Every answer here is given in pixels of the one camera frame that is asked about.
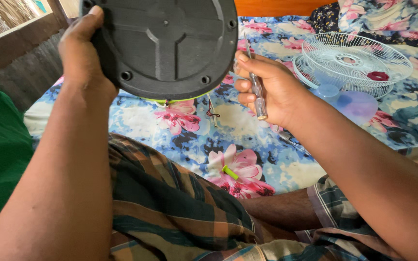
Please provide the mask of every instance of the blue floral fabric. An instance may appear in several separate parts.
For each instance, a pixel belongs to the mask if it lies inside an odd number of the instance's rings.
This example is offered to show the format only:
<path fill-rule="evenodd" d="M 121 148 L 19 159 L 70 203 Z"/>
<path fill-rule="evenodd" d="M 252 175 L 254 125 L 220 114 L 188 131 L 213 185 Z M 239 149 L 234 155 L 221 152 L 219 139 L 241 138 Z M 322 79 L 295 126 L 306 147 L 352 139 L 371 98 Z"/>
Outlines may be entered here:
<path fill-rule="evenodd" d="M 240 37 L 246 33 L 252 50 L 293 70 L 291 59 L 301 54 L 302 42 L 315 32 L 306 20 L 300 16 L 240 17 Z M 244 39 L 238 47 L 245 48 Z M 362 128 L 392 149 L 414 148 L 418 138 L 392 114 L 418 105 L 418 48 L 393 47 L 410 58 L 414 73 L 380 100 L 379 111 Z M 279 139 L 282 128 L 258 121 L 238 103 L 235 80 L 230 74 L 208 95 L 168 108 L 120 91 L 110 108 L 109 130 L 155 148 L 236 197 L 284 193 L 316 183 L 325 171 L 313 157 Z M 25 114 L 25 124 L 35 139 L 43 134 L 61 86 L 62 79 Z M 209 103 L 215 108 L 212 113 L 220 117 L 206 114 Z M 235 181 L 225 175 L 225 165 L 240 178 Z"/>

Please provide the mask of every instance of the screw hole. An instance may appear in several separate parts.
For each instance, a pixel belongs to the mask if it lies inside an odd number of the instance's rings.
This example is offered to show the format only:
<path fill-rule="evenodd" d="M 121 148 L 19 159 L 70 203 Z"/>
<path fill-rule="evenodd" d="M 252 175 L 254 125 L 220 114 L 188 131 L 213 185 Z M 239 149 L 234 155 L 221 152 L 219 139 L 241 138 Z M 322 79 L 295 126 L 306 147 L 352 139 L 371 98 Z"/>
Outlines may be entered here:
<path fill-rule="evenodd" d="M 231 20 L 231 21 L 229 21 L 229 27 L 230 27 L 230 28 L 235 28 L 235 27 L 236 27 L 236 25 L 237 25 L 237 23 L 236 23 L 236 21 L 235 21 L 235 20 Z"/>
<path fill-rule="evenodd" d="M 201 82 L 202 82 L 203 84 L 209 84 L 209 83 L 210 83 L 210 78 L 209 78 L 209 76 L 204 76 L 204 77 L 201 79 Z"/>
<path fill-rule="evenodd" d="M 92 8 L 93 7 L 93 3 L 91 2 L 91 0 L 85 0 L 85 1 L 83 1 L 83 6 L 85 7 L 85 8 Z"/>
<path fill-rule="evenodd" d="M 120 74 L 120 79 L 128 81 L 131 79 L 131 72 L 123 72 Z"/>

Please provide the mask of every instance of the bedsheet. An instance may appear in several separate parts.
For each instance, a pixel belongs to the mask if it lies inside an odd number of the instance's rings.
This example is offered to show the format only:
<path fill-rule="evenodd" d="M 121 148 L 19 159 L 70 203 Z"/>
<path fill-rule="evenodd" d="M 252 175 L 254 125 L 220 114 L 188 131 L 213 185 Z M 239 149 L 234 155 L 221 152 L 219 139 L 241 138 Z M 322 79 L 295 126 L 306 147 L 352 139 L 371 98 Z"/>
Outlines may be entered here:
<path fill-rule="evenodd" d="M 250 48 L 293 69 L 291 59 L 301 53 L 304 39 L 314 33 L 307 17 L 240 17 Z M 244 39 L 238 42 L 243 49 Z M 376 115 L 362 128 L 399 150 L 418 147 L 410 128 L 392 118 L 400 108 L 418 105 L 418 48 L 393 45 L 409 57 L 414 73 L 397 83 L 380 100 Z M 236 76 L 229 74 L 208 96 L 171 104 L 168 108 L 120 91 L 110 108 L 109 130 L 152 146 L 183 167 L 208 178 L 236 197 L 268 196 L 314 184 L 325 174 L 304 151 L 279 139 L 282 128 L 258 121 L 237 101 Z M 43 134 L 52 105 L 62 86 L 60 79 L 26 113 L 25 124 L 34 140 Z M 220 114 L 217 127 L 207 116 L 211 102 Z M 241 179 L 222 172 L 228 165 Z"/>

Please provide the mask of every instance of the leg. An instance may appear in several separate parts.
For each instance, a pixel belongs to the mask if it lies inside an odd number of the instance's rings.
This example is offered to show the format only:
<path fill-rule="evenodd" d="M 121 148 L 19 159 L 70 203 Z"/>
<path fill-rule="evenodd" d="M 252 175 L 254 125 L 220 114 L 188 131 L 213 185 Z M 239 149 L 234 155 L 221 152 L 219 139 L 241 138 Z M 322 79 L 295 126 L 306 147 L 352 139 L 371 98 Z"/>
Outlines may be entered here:
<path fill-rule="evenodd" d="M 322 228 L 307 196 L 306 188 L 276 196 L 239 201 L 251 216 L 287 231 Z"/>

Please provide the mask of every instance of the person's right hand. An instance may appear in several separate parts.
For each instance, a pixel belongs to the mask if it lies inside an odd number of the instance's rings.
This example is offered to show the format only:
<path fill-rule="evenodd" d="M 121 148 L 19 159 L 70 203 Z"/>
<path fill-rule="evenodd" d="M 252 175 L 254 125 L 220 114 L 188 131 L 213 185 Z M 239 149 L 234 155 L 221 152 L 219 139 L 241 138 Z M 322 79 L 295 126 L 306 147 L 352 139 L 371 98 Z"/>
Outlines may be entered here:
<path fill-rule="evenodd" d="M 302 102 L 303 97 L 311 93 L 279 62 L 261 55 L 249 59 L 242 51 L 237 51 L 235 57 L 238 61 L 235 72 L 237 75 L 249 79 L 249 72 L 252 72 L 263 81 L 264 99 L 269 115 L 266 122 L 288 129 L 297 105 Z M 251 92 L 251 81 L 237 80 L 235 89 L 240 91 L 238 101 L 255 112 L 253 102 L 256 95 Z"/>

